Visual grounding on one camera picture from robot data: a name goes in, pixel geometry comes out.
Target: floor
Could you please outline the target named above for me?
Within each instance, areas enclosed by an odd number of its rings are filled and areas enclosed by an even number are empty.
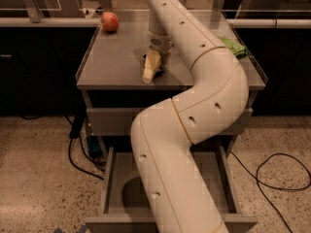
[[[70,127],[63,116],[0,117],[0,232],[88,232],[85,218],[97,215],[101,181],[70,164]],[[311,116],[254,116],[233,151],[253,174],[276,152],[291,154],[311,170]],[[103,175],[82,155],[78,140],[73,142],[72,154],[79,166]],[[228,163],[243,215],[259,221],[249,232],[289,232],[232,155]],[[308,182],[307,173],[284,156],[271,159],[259,177],[292,188]],[[309,232],[310,187],[298,192],[262,189],[294,233]]]

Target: drawer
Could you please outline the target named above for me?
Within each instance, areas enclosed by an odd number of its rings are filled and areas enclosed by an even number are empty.
[[[243,216],[223,147],[194,150],[193,158],[230,233],[244,233],[256,223]],[[131,152],[109,149],[99,214],[87,217],[91,233],[156,233],[156,223]]]
[[[133,119],[142,111],[140,108],[88,108],[90,128],[94,136],[129,135]]]

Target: terrazzo floor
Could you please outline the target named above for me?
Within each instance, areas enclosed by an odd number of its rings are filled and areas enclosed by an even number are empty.
[[[62,116],[0,117],[0,232],[89,232],[85,218],[97,216],[101,181],[71,166],[67,156],[70,128]],[[233,151],[253,174],[276,152],[295,156],[311,170],[311,117],[254,116]],[[72,153],[78,165],[102,175],[82,155],[78,140],[73,142]],[[259,221],[249,232],[289,232],[232,155],[228,163],[243,215]],[[284,156],[271,159],[259,177],[280,186],[308,182],[306,172]],[[262,189],[294,233],[310,232],[310,187],[298,192]]]

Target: gray tabletop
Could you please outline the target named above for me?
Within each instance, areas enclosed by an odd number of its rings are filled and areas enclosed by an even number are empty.
[[[99,29],[78,77],[79,89],[181,89],[192,86],[190,72],[172,47],[162,61],[164,73],[150,84],[142,82],[143,55],[147,53],[148,11],[114,11],[120,19],[116,33]],[[236,39],[220,13],[192,11],[216,36]],[[241,60],[252,90],[264,88],[249,57]]]

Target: apple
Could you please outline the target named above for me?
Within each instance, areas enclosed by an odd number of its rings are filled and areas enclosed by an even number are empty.
[[[112,12],[105,12],[102,15],[102,27],[107,32],[115,32],[119,27],[119,18]]]

